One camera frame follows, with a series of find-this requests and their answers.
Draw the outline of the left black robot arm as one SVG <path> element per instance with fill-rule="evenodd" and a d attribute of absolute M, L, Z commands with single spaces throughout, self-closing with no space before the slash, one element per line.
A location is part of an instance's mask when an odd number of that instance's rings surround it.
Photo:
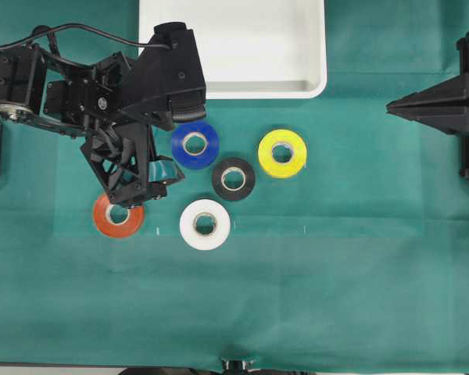
<path fill-rule="evenodd" d="M 120 52 L 90 66 L 67 62 L 37 44 L 0 52 L 0 116 L 83 138 L 81 152 L 110 203 L 134 208 L 163 198 L 184 174 L 154 142 L 153 127 L 173 129 L 171 114 L 126 108 L 140 65 Z"/>

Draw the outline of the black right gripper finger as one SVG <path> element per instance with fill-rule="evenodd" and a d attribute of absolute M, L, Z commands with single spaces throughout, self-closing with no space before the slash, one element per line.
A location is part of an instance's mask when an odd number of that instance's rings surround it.
<path fill-rule="evenodd" d="M 415 121 L 445 134 L 464 133 L 464 110 L 461 107 L 387 107 L 387 113 Z"/>
<path fill-rule="evenodd" d="M 425 105 L 446 105 L 464 99 L 464 75 L 443 81 L 423 91 L 414 92 L 387 104 L 388 109 Z"/>

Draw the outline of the left gripper black finger teal tape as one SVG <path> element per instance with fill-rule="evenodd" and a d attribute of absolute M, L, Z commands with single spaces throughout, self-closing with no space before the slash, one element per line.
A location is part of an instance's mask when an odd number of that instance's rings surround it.
<path fill-rule="evenodd" d="M 159 156 L 155 160 L 148 161 L 147 167 L 147 191 L 158 188 L 158 186 L 175 184 L 185 178 L 179 165 L 172 158 L 166 156 Z"/>
<path fill-rule="evenodd" d="M 167 196 L 166 185 L 160 182 L 141 184 L 139 181 L 109 192 L 109 201 L 122 207 L 135 207 Z"/>

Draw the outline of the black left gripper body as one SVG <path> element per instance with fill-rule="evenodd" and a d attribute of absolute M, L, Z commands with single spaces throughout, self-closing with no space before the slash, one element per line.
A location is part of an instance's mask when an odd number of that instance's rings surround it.
<path fill-rule="evenodd" d="M 134 60 L 118 52 L 90 66 L 54 58 L 49 64 L 63 76 L 46 88 L 44 113 L 54 119 L 53 131 L 85 139 L 81 152 L 107 197 L 137 181 L 146 184 L 147 163 L 156 159 L 151 125 L 118 109 Z"/>

